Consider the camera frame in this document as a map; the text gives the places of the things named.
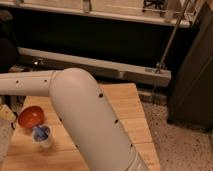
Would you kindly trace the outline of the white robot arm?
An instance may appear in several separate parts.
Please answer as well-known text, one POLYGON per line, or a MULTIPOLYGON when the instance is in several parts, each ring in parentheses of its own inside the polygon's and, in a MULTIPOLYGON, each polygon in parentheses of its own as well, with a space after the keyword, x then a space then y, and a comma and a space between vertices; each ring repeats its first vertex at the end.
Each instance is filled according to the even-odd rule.
POLYGON ((0 74, 0 95, 47 96, 90 171, 149 171, 94 77, 80 68, 0 74))

